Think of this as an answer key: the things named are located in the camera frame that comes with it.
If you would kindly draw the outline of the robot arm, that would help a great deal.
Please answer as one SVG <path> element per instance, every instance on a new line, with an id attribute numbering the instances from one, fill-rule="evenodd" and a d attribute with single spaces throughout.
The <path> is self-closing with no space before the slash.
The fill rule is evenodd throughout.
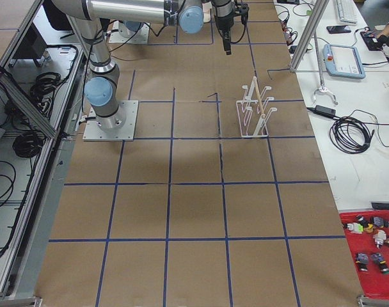
<path id="1" fill-rule="evenodd" d="M 101 130 L 116 131 L 127 119 L 116 99 L 119 68 L 111 57 L 101 19 L 180 26 L 194 34 L 203 26 L 203 1 L 55 1 L 54 5 L 71 20 L 72 28 L 86 46 L 92 77 L 84 93 L 95 111 Z"/>

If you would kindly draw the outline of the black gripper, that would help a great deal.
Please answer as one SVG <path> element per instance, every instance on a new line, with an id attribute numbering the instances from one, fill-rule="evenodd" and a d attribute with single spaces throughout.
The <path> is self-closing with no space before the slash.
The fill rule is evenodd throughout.
<path id="1" fill-rule="evenodd" d="M 234 25 L 234 18 L 248 16 L 249 6 L 245 3 L 238 3 L 232 0 L 215 0 L 212 2 L 214 19 L 217 28 L 221 31 L 223 48 L 226 55 L 231 55 L 231 27 Z"/>

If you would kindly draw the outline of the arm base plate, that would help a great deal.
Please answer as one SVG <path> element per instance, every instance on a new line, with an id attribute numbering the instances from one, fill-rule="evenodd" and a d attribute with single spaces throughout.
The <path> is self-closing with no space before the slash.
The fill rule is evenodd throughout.
<path id="1" fill-rule="evenodd" d="M 113 24 L 109 36 L 109 43 L 125 43 L 146 45 L 148 43 L 149 27 L 142 24 L 142 27 L 136 32 L 134 29 L 138 28 L 138 23 L 127 27 L 124 22 L 116 21 Z"/>
<path id="2" fill-rule="evenodd" d="M 102 118 L 95 114 L 91 107 L 84 129 L 84 141 L 133 141 L 138 115 L 137 100 L 120 100 L 118 111 L 113 116 Z"/>

